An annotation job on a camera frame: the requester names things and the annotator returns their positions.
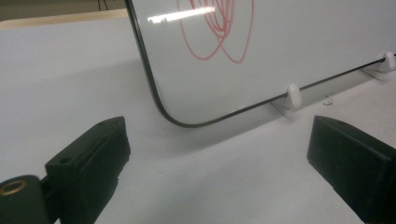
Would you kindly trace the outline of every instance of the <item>red marker drawing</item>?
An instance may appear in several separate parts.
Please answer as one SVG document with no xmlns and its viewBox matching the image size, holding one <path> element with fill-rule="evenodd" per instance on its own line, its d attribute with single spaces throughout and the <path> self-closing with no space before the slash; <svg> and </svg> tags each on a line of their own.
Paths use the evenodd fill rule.
<svg viewBox="0 0 396 224">
<path fill-rule="evenodd" d="M 180 11 L 180 2 L 179 1 L 180 0 L 177 0 L 177 8 Z M 186 35 L 185 25 L 183 24 L 182 20 L 179 21 L 180 28 L 181 28 L 181 31 L 182 31 L 182 34 L 184 37 L 184 41 L 186 42 L 187 48 L 189 49 L 191 54 L 196 59 L 201 60 L 201 61 L 209 60 L 213 56 L 215 56 L 219 52 L 220 49 L 222 49 L 222 51 L 225 53 L 225 55 L 233 63 L 241 63 L 242 61 L 244 61 L 244 59 L 247 55 L 248 45 L 249 45 L 251 31 L 252 31 L 252 27 L 253 27 L 254 0 L 250 0 L 251 1 L 251 14 L 250 14 L 250 23 L 249 23 L 248 33 L 247 33 L 247 40 L 246 40 L 245 46 L 243 48 L 242 56 L 240 56 L 239 58 L 233 57 L 224 46 L 225 41 L 228 39 L 228 37 L 232 33 L 234 21 L 238 20 L 238 18 L 235 17 L 235 1 L 236 0 L 190 0 L 192 9 L 213 7 L 218 12 L 218 13 L 215 12 L 215 13 L 206 13 L 205 14 L 206 23 L 207 23 L 210 31 L 213 33 L 215 38 L 218 40 L 218 44 L 216 45 L 214 50 L 205 56 L 199 55 L 192 48 L 192 46 L 189 42 L 189 39 Z"/>
</svg>

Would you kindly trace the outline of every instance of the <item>whiteboard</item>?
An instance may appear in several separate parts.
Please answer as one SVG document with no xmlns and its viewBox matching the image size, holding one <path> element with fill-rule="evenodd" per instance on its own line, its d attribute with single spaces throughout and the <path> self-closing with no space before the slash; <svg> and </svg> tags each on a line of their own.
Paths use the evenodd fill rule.
<svg viewBox="0 0 396 224">
<path fill-rule="evenodd" d="M 395 0 L 128 0 L 166 118 L 221 120 L 396 51 Z"/>
</svg>

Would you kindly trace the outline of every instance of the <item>white tabletop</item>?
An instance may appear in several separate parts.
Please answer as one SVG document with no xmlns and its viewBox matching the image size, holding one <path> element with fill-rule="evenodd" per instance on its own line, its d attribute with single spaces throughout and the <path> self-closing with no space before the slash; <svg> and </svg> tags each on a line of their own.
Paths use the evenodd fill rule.
<svg viewBox="0 0 396 224">
<path fill-rule="evenodd" d="M 3 30 L 0 50 L 0 182 L 44 177 L 92 125 L 126 118 L 131 159 L 98 224 L 361 223 L 307 162 L 313 117 L 396 147 L 395 82 L 360 72 L 345 91 L 310 93 L 294 119 L 266 105 L 184 129 L 156 109 L 126 18 Z"/>
</svg>

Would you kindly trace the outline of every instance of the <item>white plastic clip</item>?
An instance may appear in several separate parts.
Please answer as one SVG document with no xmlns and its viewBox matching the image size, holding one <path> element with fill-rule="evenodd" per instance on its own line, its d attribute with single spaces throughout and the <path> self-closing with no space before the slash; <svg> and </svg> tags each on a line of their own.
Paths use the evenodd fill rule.
<svg viewBox="0 0 396 224">
<path fill-rule="evenodd" d="M 396 60 L 392 52 L 385 54 L 385 61 L 375 63 L 361 69 L 362 72 L 381 81 L 388 81 L 396 77 Z"/>
<path fill-rule="evenodd" d="M 284 99 L 276 100 L 271 103 L 285 118 L 291 119 L 295 109 L 303 103 L 300 88 L 295 85 L 288 86 L 288 95 Z"/>
</svg>

